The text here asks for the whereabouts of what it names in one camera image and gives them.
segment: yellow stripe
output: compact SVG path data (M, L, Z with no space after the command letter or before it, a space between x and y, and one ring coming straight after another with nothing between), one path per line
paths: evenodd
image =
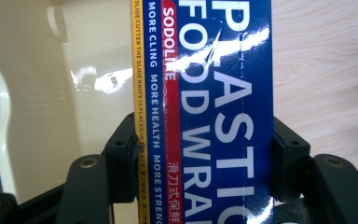
M140 224L150 223L149 181L147 162L145 63L144 63L144 13L143 0L131 0L132 15L132 69L135 107L135 131L142 147L138 157Z

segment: wooden floor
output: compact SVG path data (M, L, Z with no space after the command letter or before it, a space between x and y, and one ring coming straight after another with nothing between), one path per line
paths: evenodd
M275 116L358 168L358 1L272 1Z

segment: beige container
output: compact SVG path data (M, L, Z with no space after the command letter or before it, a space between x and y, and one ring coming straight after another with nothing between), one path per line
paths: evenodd
M133 111L130 19L124 0L0 0L0 176L19 203ZM137 222L135 204L116 215Z

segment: wood grain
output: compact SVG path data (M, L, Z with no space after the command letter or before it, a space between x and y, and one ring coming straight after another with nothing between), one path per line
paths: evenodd
M358 1L272 1L275 116L358 168Z

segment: robotic claw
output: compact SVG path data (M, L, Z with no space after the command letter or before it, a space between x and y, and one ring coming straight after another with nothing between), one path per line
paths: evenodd
M282 203L275 206L275 223L358 224L356 168L333 155L312 158L309 143L278 119L274 125L270 193ZM129 114L101 155L72 163L63 185L20 205L0 194L0 224L115 223L111 205L136 198L139 151Z

